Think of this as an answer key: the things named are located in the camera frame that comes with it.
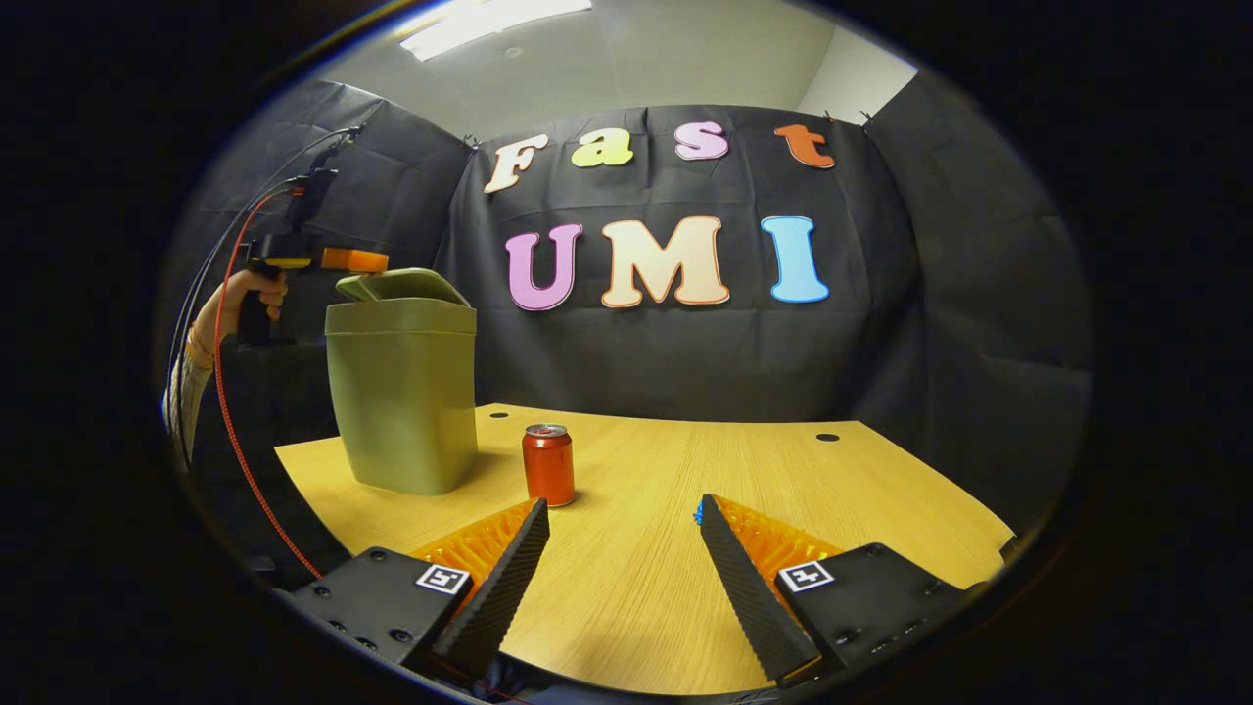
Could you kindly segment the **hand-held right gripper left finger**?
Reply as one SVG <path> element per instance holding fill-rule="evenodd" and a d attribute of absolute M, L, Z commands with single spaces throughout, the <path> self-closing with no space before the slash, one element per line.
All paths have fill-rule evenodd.
<path fill-rule="evenodd" d="M 477 682 L 496 660 L 549 536 L 548 503 L 530 498 L 415 556 L 366 548 L 279 596 L 386 662 L 447 682 Z"/>

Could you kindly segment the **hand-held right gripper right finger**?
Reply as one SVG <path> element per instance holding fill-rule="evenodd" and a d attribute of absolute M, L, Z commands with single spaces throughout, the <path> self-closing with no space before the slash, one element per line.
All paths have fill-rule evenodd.
<path fill-rule="evenodd" d="M 941 579 L 882 541 L 834 547 L 717 493 L 703 495 L 697 513 L 741 630 L 779 686 L 882 662 L 984 589 Z"/>

